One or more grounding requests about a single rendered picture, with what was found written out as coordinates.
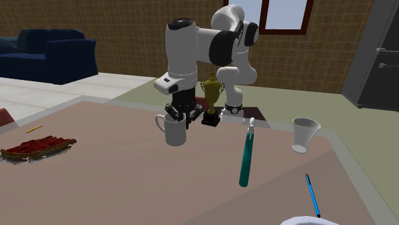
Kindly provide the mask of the blue pen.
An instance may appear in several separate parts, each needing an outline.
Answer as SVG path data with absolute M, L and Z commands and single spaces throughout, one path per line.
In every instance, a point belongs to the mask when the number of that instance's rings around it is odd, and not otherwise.
M 316 197 L 315 197 L 313 186 L 311 184 L 311 180 L 310 180 L 309 175 L 307 173 L 306 173 L 305 177 L 306 177 L 306 181 L 307 181 L 307 184 L 308 184 L 309 193 L 311 195 L 311 199 L 312 199 L 312 202 L 313 202 L 313 207 L 315 209 L 315 213 L 316 213 L 318 218 L 321 218 L 320 210 L 319 210 L 319 207 L 318 207 L 318 204 L 317 204 L 317 200 L 316 200 Z

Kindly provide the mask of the white flared cup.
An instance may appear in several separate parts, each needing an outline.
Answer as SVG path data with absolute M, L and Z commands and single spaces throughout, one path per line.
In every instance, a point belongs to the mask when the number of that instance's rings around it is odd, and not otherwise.
M 320 129 L 321 125 L 315 120 L 309 118 L 293 119 L 292 150 L 297 153 L 306 153 L 310 141 Z

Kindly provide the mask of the teal spray bottle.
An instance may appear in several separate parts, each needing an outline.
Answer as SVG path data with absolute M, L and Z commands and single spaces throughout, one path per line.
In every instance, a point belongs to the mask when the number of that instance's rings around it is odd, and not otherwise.
M 254 118 L 249 121 L 249 127 L 247 129 L 246 142 L 244 145 L 244 152 L 242 157 L 242 165 L 240 168 L 239 185 L 241 187 L 247 187 L 249 182 L 249 175 L 251 170 L 251 159 L 253 152 L 253 141 L 254 141 Z

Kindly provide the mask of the window with dark red frame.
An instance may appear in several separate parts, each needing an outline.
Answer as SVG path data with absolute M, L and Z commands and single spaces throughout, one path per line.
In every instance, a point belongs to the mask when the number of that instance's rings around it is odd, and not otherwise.
M 305 35 L 315 0 L 223 0 L 243 8 L 261 35 Z

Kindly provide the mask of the white mug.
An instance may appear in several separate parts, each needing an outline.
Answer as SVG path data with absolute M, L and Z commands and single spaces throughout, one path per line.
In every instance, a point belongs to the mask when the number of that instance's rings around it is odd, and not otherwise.
M 181 146 L 186 142 L 186 118 L 176 120 L 170 114 L 158 114 L 155 124 L 164 132 L 166 143 L 170 146 Z

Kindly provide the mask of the white bowl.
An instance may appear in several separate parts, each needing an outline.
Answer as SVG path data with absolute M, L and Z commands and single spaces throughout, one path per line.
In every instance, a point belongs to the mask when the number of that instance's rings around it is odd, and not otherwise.
M 323 218 L 311 216 L 292 217 L 283 221 L 280 225 L 339 225 Z

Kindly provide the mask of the dark blue sofa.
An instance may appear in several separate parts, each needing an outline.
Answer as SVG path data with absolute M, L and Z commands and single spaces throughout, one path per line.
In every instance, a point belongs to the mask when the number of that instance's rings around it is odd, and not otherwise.
M 0 37 L 0 77 L 68 84 L 98 74 L 96 40 L 76 29 L 23 29 Z

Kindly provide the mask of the red tart slice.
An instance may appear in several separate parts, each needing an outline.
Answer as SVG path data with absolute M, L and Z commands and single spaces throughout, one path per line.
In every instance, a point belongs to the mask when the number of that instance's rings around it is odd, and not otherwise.
M 7 150 L 0 150 L 0 161 L 19 164 L 27 161 L 39 161 L 63 153 L 77 142 L 76 139 L 47 136 L 21 143 Z

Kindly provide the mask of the dark grey refrigerator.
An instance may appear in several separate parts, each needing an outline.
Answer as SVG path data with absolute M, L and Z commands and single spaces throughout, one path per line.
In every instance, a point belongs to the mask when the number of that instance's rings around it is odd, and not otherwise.
M 358 108 L 399 111 L 399 0 L 375 0 L 342 94 Z

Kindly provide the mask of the red chair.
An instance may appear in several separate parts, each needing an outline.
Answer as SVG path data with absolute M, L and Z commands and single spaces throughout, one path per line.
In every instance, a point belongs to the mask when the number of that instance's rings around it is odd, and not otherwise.
M 209 108 L 209 103 L 206 101 L 205 97 L 195 97 L 195 101 L 197 104 L 203 107 L 203 112 L 205 113 Z
M 5 108 L 0 109 L 0 127 L 13 123 L 14 121 L 15 120 Z

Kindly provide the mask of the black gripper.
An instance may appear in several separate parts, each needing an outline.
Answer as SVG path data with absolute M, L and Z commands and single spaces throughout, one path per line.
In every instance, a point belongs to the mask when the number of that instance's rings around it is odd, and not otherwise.
M 173 93 L 172 103 L 166 104 L 164 109 L 174 120 L 179 120 L 179 112 L 186 113 L 186 129 L 203 112 L 202 105 L 195 102 L 195 88 Z

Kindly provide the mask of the gold trophy on black base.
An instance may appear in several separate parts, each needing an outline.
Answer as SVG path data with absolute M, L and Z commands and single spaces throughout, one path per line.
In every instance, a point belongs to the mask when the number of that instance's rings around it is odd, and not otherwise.
M 208 109 L 203 114 L 201 123 L 216 127 L 220 122 L 219 112 L 214 109 L 214 104 L 218 101 L 219 95 L 224 90 L 224 84 L 220 83 L 215 78 L 215 73 L 211 72 L 211 77 L 205 81 L 200 82 L 200 86 L 205 94 L 205 100 L 208 103 Z

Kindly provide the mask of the dark robot stand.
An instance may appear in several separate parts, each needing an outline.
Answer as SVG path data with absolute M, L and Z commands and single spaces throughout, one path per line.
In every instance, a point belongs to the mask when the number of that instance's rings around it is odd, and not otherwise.
M 223 107 L 215 107 L 219 111 L 219 117 L 226 122 L 242 123 L 249 121 L 251 118 L 256 120 L 266 120 L 259 108 L 257 107 L 243 107 L 237 114 L 232 114 L 229 110 Z

